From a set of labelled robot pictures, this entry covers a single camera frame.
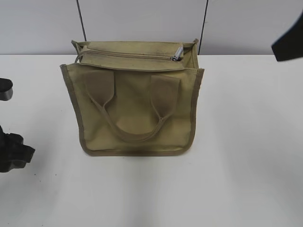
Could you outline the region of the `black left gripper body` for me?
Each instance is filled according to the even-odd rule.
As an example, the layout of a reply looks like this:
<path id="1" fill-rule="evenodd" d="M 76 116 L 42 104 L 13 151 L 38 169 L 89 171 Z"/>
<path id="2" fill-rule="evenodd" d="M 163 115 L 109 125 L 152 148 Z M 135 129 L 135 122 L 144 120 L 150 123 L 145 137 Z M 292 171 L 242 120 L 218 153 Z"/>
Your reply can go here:
<path id="1" fill-rule="evenodd" d="M 24 168 L 31 162 L 35 149 L 24 144 L 19 134 L 4 133 L 0 128 L 0 172 Z"/>

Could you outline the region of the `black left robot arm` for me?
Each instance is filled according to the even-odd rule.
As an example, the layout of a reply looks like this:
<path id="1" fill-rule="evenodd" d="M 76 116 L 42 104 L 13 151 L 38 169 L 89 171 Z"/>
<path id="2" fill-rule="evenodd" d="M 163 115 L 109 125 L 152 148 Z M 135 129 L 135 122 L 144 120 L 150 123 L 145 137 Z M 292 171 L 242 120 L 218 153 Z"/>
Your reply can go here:
<path id="1" fill-rule="evenodd" d="M 13 96 L 13 83 L 9 79 L 0 79 L 0 99 L 8 101 Z M 0 130 L 0 172 L 24 168 L 31 162 L 35 149 L 24 144 L 19 134 L 5 133 Z"/>

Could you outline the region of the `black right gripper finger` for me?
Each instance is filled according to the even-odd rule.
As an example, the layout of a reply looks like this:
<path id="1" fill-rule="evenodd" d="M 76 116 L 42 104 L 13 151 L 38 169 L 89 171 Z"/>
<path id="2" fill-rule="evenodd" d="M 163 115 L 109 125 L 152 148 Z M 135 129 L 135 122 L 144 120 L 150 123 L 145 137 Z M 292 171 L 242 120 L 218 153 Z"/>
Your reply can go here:
<path id="1" fill-rule="evenodd" d="M 271 49 L 277 62 L 303 57 L 303 13 L 292 27 L 271 45 Z"/>

